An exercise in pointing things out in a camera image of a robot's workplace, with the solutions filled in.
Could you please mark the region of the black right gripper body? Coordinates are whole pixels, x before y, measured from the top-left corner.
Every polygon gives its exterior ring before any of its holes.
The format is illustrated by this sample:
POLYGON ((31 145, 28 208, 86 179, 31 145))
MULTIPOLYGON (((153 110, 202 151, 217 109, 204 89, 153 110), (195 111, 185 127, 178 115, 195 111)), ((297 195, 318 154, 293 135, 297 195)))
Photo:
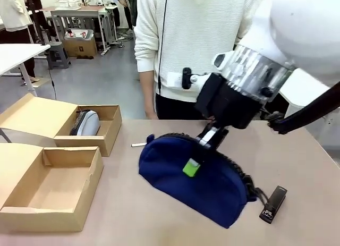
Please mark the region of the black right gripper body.
POLYGON ((218 127, 232 126, 240 130, 248 127, 261 107, 261 102, 242 95, 225 83, 209 102, 210 115, 218 127))

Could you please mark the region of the person right hand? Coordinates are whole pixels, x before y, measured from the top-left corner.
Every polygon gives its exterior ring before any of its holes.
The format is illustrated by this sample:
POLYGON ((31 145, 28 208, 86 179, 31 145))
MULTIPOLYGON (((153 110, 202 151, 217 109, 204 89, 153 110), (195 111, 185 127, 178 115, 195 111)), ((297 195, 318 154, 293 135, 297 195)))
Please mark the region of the person right hand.
POLYGON ((157 120, 158 116, 155 112, 155 110, 151 107, 151 108, 147 108, 145 110, 145 114, 146 114, 146 118, 149 120, 157 120))

